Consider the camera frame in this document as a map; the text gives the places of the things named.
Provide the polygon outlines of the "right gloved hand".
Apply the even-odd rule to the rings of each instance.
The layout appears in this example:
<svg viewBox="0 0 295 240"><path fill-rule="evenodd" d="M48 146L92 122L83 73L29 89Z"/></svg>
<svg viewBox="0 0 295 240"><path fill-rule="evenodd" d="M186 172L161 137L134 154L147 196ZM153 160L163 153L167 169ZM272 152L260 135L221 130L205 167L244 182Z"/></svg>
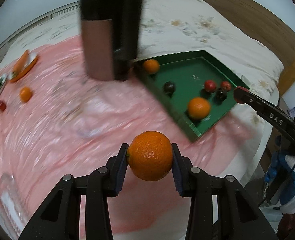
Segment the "right gloved hand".
<svg viewBox="0 0 295 240"><path fill-rule="evenodd" d="M283 214L295 213L295 156L286 151L276 151L264 176L268 185L265 191L267 202L280 204Z"/></svg>

